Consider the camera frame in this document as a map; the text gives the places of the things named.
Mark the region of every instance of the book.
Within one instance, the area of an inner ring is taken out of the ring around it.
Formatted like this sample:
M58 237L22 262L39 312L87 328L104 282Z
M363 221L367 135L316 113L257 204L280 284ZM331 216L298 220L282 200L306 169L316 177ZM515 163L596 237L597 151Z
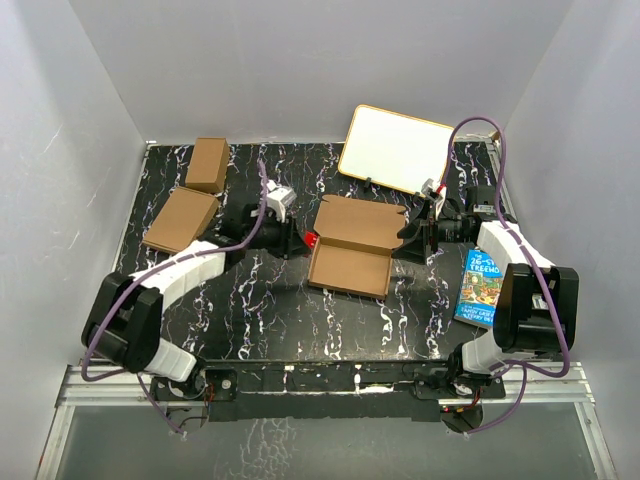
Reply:
M500 269L488 254L470 250L453 318L479 327L492 328L502 279Z

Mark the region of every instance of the cardboard box lid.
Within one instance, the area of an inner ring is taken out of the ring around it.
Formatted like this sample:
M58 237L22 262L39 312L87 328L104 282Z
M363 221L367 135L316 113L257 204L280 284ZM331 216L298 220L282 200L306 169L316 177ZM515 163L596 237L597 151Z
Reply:
M213 195L176 188L151 224L142 242L158 250L176 253L200 235L218 209Z
M398 231L404 227L405 207L324 195L314 230L326 238L387 248L402 245Z

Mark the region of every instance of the table surface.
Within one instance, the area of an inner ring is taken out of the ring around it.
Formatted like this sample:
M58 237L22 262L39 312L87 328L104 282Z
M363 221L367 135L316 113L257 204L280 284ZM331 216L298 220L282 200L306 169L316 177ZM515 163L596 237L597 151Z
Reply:
M216 214L258 201L257 160L269 178L295 189L302 234L313 229L323 194L414 206L412 196L338 173L342 144L232 145L225 191ZM193 146L149 148L124 235L117 269L130 274L168 255L141 245L171 191L184 185ZM465 188L495 183L483 141L459 142L447 184L464 203ZM449 244L427 265L394 260L385 301L307 285L309 258L289 261L251 251L227 274L170 307L162 335L204 359L379 360L446 357L483 331L452 319L466 254L473 245Z

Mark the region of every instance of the cardboard box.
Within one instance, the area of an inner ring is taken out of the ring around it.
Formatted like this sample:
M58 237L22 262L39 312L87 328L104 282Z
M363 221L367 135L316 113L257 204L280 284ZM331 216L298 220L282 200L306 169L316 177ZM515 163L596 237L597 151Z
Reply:
M218 199L213 195L178 187L160 210L142 243L162 252L178 253L204 232L218 205Z
M198 138L187 170L187 188L220 193L229 164L229 145L224 138Z
M315 231L309 285L384 300L391 280L391 251L402 245L405 208L325 195Z

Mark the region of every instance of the white enclosure wall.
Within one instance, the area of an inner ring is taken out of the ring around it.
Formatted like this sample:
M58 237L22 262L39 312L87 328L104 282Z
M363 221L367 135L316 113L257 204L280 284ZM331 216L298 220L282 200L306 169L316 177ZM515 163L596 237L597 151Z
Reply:
M580 275L575 354L622 479L640 471L638 107L640 4L579 0L507 128L527 238Z
M506 122L570 0L70 0L142 136L343 141L367 103Z
M144 142L66 0L0 2L0 478L33 478Z

